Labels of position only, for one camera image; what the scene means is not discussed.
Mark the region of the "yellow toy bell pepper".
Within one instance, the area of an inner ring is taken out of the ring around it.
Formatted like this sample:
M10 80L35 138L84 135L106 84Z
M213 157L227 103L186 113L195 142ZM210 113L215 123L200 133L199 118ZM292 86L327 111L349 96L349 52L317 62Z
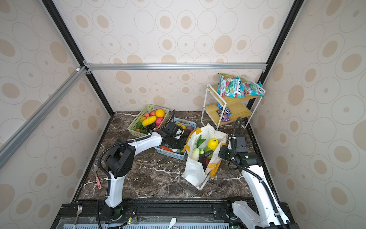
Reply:
M215 149L217 148L218 144L219 144L218 139L216 139L216 138L211 138L211 139L209 140L209 142L208 142L207 148L208 148L209 150L215 151Z

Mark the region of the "white toy radish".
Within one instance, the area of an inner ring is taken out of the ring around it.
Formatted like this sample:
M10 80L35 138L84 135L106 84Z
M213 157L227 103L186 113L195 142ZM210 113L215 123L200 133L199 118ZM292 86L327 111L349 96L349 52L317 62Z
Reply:
M195 144L195 148L192 151L192 156L191 159L198 161L199 160L199 155L200 155L200 149L199 147L206 141L205 138L202 138L202 136L200 135L197 139L197 142Z

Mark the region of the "dark toy eggplant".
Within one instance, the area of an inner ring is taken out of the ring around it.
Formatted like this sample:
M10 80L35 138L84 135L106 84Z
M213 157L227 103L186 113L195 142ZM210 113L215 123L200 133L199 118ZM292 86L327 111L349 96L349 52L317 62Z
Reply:
M210 159L205 158L204 150L202 149L199 155L199 162L202 164L204 170L206 170L209 161Z

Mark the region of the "white grocery bag yellow handles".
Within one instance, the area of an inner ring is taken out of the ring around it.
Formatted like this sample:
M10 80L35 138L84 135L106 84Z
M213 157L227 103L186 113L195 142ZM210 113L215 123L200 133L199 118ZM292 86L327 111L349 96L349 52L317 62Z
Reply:
M210 124L193 130L184 146L188 155L182 177L201 191L210 178L216 175L222 159L218 156L226 145L228 134Z

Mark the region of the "green toy cabbage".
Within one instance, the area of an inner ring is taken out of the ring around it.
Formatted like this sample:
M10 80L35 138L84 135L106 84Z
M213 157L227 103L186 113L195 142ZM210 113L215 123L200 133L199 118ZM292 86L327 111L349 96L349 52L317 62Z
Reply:
M208 146L206 146L204 148L204 156L205 156L205 158L211 159L213 152L214 152L214 150L212 150L211 148L209 148Z

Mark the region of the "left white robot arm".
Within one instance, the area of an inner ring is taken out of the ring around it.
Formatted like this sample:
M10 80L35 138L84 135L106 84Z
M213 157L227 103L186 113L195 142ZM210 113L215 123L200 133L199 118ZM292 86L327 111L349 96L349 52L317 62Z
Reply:
M174 115L175 110L165 126L152 130L143 137L117 141L99 156L98 168L108 177L105 203L111 209L122 203L124 179L131 171L134 157L137 154L158 146L183 149L184 142L181 135L184 130L174 122Z

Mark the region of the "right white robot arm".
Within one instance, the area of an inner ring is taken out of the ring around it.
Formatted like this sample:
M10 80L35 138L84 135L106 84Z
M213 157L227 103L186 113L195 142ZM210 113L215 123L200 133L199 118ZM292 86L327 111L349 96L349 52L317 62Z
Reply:
M241 134L242 118L235 121L229 145L220 148L218 156L233 164L246 180L257 210L244 200L232 203L235 218L248 229L298 229L280 207L265 177L260 158L249 153L246 136Z

